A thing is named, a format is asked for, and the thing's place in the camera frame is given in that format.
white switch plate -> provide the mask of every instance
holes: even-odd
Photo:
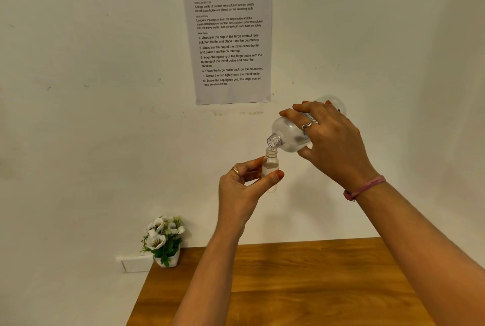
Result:
[[[134,255],[131,257],[118,256],[116,261],[120,264],[121,271],[128,272],[148,272],[153,263],[151,255]]]

potted plant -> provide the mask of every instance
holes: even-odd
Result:
[[[175,267],[182,243],[179,235],[184,231],[180,216],[160,216],[148,225],[147,234],[142,240],[142,252],[151,252],[160,267]]]

transparent plastic bottle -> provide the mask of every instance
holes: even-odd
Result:
[[[275,170],[279,170],[279,160],[278,160],[278,150],[268,147],[266,149],[266,156],[263,160],[263,170],[261,171],[262,176],[267,176]],[[276,185],[268,189],[269,193],[276,190]]]
[[[347,109],[343,102],[336,96],[325,95],[315,101],[325,103],[330,101],[333,106],[337,108],[343,115],[347,115]],[[316,123],[312,115],[302,113],[308,117],[312,122]],[[271,128],[272,134],[268,137],[268,146],[271,149],[281,148],[286,152],[296,152],[310,143],[309,137],[293,122],[282,116],[275,120]]]

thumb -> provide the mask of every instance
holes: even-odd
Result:
[[[298,154],[303,157],[304,159],[310,161],[311,159],[311,148],[307,146],[303,147],[301,150],[298,151]]]
[[[264,176],[257,182],[254,182],[248,188],[251,189],[251,194],[260,198],[263,193],[282,180],[283,176],[285,176],[285,173],[283,173],[281,170],[276,170],[275,172]]]

white paper sheet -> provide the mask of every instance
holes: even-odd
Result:
[[[184,0],[196,104],[271,97],[272,0]]]

